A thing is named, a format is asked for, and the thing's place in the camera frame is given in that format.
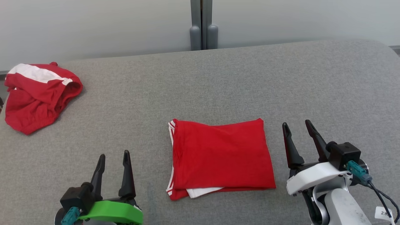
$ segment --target clothing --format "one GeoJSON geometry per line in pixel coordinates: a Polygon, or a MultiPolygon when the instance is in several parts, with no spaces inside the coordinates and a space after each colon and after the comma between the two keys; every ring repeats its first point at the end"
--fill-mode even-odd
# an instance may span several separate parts
{"type": "Polygon", "coordinates": [[[174,119],[168,126],[173,168],[166,191],[171,200],[276,188],[262,119],[222,126],[174,119]]]}
{"type": "Polygon", "coordinates": [[[4,85],[10,92],[5,121],[26,135],[54,123],[83,88],[75,74],[55,62],[18,64],[8,72],[4,85]]]}

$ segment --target black cable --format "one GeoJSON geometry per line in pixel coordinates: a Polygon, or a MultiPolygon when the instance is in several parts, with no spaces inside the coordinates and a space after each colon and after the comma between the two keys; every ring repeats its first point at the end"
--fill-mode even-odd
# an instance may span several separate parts
{"type": "Polygon", "coordinates": [[[388,209],[388,207],[386,206],[386,203],[385,203],[385,201],[383,200],[382,196],[380,196],[378,190],[375,188],[375,186],[372,184],[371,181],[368,181],[368,184],[371,185],[372,189],[375,191],[375,193],[376,193],[376,195],[378,196],[380,202],[382,203],[383,207],[385,208],[386,213],[388,214],[388,217],[391,218],[392,215],[390,214],[389,209],[388,209]]]}
{"type": "MultiPolygon", "coordinates": [[[[369,186],[369,185],[364,185],[364,184],[360,183],[359,181],[354,180],[353,178],[351,178],[350,180],[353,181],[353,182],[356,182],[357,184],[360,184],[360,185],[362,185],[362,186],[364,186],[364,187],[367,187],[367,188],[373,190],[373,188],[372,188],[371,186],[369,186]]],[[[386,195],[385,193],[381,192],[379,189],[376,189],[376,190],[377,190],[381,195],[383,195],[385,198],[387,198],[387,199],[394,205],[394,207],[396,208],[397,216],[396,216],[396,219],[394,219],[394,223],[397,223],[397,221],[400,219],[400,209],[399,209],[399,207],[397,206],[396,202],[394,202],[393,199],[391,199],[391,198],[390,198],[388,195],[386,195]]]]}

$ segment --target white stripe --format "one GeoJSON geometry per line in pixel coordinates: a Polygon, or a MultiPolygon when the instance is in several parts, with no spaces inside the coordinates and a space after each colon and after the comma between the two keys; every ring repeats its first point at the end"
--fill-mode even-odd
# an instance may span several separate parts
{"type": "MultiPolygon", "coordinates": [[[[172,147],[174,147],[174,138],[172,137],[172,133],[175,131],[175,128],[174,128],[173,126],[171,126],[170,123],[168,123],[168,129],[169,129],[169,131],[170,131],[170,137],[171,137],[172,147]]],[[[167,189],[165,190],[166,192],[168,192],[168,194],[169,194],[169,191],[172,190],[172,188],[173,188],[173,186],[174,186],[174,184],[171,184],[171,183],[172,183],[172,178],[173,178],[173,176],[174,176],[174,165],[172,165],[172,172],[171,172],[170,182],[168,183],[168,187],[167,187],[167,189]]]]}
{"type": "Polygon", "coordinates": [[[16,74],[19,73],[22,76],[29,78],[31,80],[35,80],[41,83],[47,84],[50,80],[62,80],[62,84],[67,85],[72,82],[71,79],[66,77],[60,77],[58,74],[53,71],[41,69],[37,66],[32,66],[28,64],[18,64],[12,68],[8,74],[16,74]]]}

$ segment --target red cloth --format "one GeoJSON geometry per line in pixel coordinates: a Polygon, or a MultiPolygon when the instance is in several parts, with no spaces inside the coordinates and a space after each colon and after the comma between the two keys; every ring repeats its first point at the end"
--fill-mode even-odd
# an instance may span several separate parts
{"type": "Polygon", "coordinates": [[[191,121],[174,127],[171,200],[188,196],[186,189],[224,187],[218,191],[276,188],[262,119],[208,126],[191,121]]]}
{"type": "Polygon", "coordinates": [[[79,78],[55,62],[19,64],[8,72],[4,85],[10,92],[5,121],[26,135],[54,123],[82,91],[79,78]]]}

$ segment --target gray fabric surface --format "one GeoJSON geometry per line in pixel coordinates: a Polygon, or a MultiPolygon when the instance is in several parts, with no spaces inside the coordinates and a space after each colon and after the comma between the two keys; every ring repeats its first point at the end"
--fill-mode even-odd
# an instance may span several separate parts
{"type": "MultiPolygon", "coordinates": [[[[84,90],[53,125],[27,137],[0,114],[1,224],[52,224],[60,197],[90,181],[101,153],[103,197],[116,197],[124,149],[131,152],[145,224],[310,224],[303,198],[286,192],[281,127],[289,124],[301,155],[314,162],[318,155],[306,119],[326,141],[361,149],[375,186],[400,203],[400,60],[381,43],[329,40],[60,66],[78,75],[84,90]],[[277,189],[169,200],[171,119],[221,125],[259,117],[277,189]]],[[[350,190],[376,222],[380,202],[374,192],[350,190]]]]}

